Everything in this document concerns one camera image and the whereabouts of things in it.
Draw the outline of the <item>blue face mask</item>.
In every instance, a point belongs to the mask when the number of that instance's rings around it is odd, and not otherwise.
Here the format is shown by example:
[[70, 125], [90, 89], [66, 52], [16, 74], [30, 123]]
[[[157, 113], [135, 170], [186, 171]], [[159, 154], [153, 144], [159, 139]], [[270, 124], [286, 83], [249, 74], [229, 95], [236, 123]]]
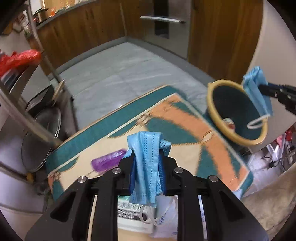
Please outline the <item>blue face mask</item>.
[[260, 117], [247, 124], [248, 129], [256, 130], [263, 126], [263, 120], [273, 116], [273, 107], [269, 96], [263, 95], [259, 90], [259, 85], [268, 87], [268, 82], [259, 66], [253, 67], [243, 76], [242, 86], [247, 96], [258, 111]]
[[171, 142], [163, 139], [160, 132], [141, 131], [127, 137], [128, 151], [125, 158], [137, 158], [137, 178], [129, 202], [142, 205], [154, 226], [160, 218], [153, 218], [151, 208], [157, 205], [157, 196], [163, 195], [159, 181], [159, 154], [167, 157]]

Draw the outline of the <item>light blue wet wipes pack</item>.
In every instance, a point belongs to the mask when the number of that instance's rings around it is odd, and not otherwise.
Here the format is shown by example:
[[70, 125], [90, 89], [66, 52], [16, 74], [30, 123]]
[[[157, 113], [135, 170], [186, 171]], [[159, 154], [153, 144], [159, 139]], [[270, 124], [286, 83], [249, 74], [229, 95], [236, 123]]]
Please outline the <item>light blue wet wipes pack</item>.
[[178, 229], [178, 199], [159, 195], [157, 196], [156, 221], [154, 231], [151, 234], [153, 238], [177, 238]]

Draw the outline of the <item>teal yellow-rimmed trash bin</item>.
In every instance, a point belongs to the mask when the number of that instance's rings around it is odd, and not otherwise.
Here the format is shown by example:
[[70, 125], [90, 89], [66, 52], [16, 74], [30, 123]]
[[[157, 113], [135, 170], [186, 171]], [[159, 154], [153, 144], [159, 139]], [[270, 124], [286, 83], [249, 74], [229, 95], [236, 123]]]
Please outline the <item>teal yellow-rimmed trash bin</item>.
[[[208, 84], [206, 115], [224, 137], [237, 145], [259, 145], [267, 136], [267, 120], [263, 120], [263, 126], [256, 130], [248, 129], [247, 124], [260, 115], [242, 85], [236, 82], [217, 80]], [[224, 124], [225, 118], [234, 121], [234, 133]]]

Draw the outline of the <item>wooden kitchen cabinets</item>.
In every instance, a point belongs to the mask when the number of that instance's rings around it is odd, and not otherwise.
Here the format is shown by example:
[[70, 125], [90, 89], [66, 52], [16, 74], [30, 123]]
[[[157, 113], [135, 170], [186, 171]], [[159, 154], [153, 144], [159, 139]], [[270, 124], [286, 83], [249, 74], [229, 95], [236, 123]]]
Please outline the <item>wooden kitchen cabinets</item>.
[[[42, 22], [37, 34], [53, 67], [59, 68], [120, 38], [147, 42], [140, 5], [141, 1], [85, 1]], [[262, 18], [262, 1], [191, 1], [185, 60], [216, 80], [240, 83], [255, 52]], [[28, 42], [36, 48], [33, 36]]]

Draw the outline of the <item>purple spray bottle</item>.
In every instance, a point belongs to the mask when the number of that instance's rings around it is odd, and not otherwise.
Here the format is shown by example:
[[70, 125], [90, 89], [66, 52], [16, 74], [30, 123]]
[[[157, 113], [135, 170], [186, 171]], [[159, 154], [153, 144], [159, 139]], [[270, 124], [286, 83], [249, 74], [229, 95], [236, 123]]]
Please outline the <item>purple spray bottle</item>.
[[93, 159], [91, 161], [91, 166], [97, 173], [106, 172], [114, 167], [117, 167], [125, 154], [125, 149], [111, 152], [107, 155]]

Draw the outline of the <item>teal orange patterned mat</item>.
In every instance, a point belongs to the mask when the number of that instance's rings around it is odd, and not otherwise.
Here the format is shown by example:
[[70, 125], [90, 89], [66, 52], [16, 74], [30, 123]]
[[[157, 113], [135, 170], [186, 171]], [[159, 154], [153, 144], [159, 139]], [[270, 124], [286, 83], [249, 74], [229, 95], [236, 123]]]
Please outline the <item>teal orange patterned mat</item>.
[[241, 156], [181, 93], [162, 86], [80, 130], [46, 160], [54, 199], [80, 176], [96, 178], [97, 158], [133, 150], [157, 160], [159, 150], [193, 175], [215, 175], [232, 191], [251, 186], [253, 175]]

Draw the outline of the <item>white medicine box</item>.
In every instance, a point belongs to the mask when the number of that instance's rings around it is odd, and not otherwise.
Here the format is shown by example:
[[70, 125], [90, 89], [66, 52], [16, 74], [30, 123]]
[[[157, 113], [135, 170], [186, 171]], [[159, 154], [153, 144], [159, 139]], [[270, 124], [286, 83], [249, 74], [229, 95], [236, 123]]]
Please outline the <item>white medicine box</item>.
[[140, 210], [142, 205], [130, 203], [129, 196], [118, 196], [117, 202], [117, 222], [118, 228], [131, 232], [152, 234], [154, 225], [151, 223], [146, 209], [143, 210], [140, 220]]

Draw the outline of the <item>red white wrapper in bin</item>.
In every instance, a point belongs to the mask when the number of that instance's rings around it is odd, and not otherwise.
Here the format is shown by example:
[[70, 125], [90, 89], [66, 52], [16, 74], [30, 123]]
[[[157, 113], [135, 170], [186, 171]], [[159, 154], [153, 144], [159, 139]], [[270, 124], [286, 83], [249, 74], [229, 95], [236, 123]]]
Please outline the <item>red white wrapper in bin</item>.
[[229, 130], [231, 130], [231, 132], [235, 132], [235, 123], [233, 120], [231, 120], [231, 118], [225, 118], [223, 119], [224, 124], [227, 126], [227, 128], [229, 128]]

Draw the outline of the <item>dark pan lid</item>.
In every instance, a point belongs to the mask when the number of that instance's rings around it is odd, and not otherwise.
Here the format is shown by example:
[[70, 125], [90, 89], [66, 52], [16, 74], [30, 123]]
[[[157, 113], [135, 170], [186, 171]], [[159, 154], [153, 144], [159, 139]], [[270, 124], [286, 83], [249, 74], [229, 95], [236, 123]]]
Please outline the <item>dark pan lid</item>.
[[[40, 111], [36, 119], [42, 127], [53, 134], [55, 138], [60, 137], [62, 123], [61, 111], [58, 108], [46, 108]], [[22, 163], [28, 172], [36, 172], [46, 162], [46, 158], [53, 147], [32, 133], [27, 133], [22, 142]]]

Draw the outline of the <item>wooden cutting board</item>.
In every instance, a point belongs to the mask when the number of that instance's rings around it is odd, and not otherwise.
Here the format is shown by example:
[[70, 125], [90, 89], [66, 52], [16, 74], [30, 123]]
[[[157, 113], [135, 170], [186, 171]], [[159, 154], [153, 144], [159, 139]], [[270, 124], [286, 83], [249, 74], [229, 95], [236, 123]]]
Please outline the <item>wooden cutting board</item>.
[[65, 85], [65, 80], [63, 79], [63, 80], [58, 84], [58, 86], [55, 88], [54, 94], [53, 94], [53, 96], [52, 96], [52, 103], [53, 103], [53, 105], [57, 102], [57, 100], [58, 100], [58, 98], [59, 98], [59, 95], [62, 93], [63, 88], [64, 88], [64, 85]]

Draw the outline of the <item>black box on rack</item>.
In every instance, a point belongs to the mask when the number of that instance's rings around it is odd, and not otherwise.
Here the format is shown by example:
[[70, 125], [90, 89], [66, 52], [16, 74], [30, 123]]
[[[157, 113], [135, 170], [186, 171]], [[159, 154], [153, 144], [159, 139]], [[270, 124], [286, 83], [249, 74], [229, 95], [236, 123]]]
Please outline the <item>black box on rack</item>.
[[28, 102], [26, 112], [28, 112], [31, 116], [36, 116], [40, 111], [52, 103], [54, 92], [55, 89], [52, 85], [46, 87]]

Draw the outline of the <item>stainless steel oven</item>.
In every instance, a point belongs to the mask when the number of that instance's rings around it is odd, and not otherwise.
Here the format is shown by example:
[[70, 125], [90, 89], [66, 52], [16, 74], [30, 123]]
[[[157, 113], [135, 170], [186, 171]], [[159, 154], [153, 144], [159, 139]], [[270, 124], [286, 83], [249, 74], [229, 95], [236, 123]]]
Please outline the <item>stainless steel oven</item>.
[[144, 40], [187, 58], [191, 1], [141, 1], [139, 21], [144, 28]]

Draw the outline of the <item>stainless steel rack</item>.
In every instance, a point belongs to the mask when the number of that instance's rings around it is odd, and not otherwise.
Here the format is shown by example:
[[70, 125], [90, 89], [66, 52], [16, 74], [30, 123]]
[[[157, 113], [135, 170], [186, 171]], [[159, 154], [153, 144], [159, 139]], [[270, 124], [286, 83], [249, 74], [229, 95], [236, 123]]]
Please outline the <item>stainless steel rack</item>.
[[[63, 80], [53, 67], [46, 54], [37, 34], [37, 28], [33, 22], [33, 14], [30, 1], [1, 1], [1, 56], [11, 56], [13, 51], [23, 52], [30, 50], [30, 46], [23, 48], [20, 44], [25, 42], [25, 36], [17, 37], [13, 33], [13, 23], [26, 12], [33, 39], [37, 42], [38, 50], [42, 53], [42, 60], [38, 65], [20, 66], [9, 70], [1, 77], [1, 125], [6, 123], [8, 118], [13, 118], [22, 125], [28, 132], [41, 138], [50, 144], [54, 149], [58, 148], [65, 141], [64, 138], [55, 138], [26, 112], [28, 102], [49, 85], [55, 89]], [[61, 130], [66, 137], [70, 137], [77, 130], [73, 112], [73, 98], [64, 85], [62, 93], [57, 102], [51, 103], [46, 108], [58, 108], [61, 111]]]

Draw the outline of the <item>red plastic bag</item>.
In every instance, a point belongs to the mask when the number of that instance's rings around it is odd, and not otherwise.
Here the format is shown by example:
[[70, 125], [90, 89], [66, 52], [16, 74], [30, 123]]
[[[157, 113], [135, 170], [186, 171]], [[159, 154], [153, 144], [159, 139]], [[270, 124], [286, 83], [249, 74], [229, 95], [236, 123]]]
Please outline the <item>red plastic bag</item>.
[[35, 49], [26, 50], [23, 52], [13, 51], [11, 56], [3, 54], [1, 56], [1, 77], [9, 70], [20, 66], [38, 65], [42, 60], [42, 53]]

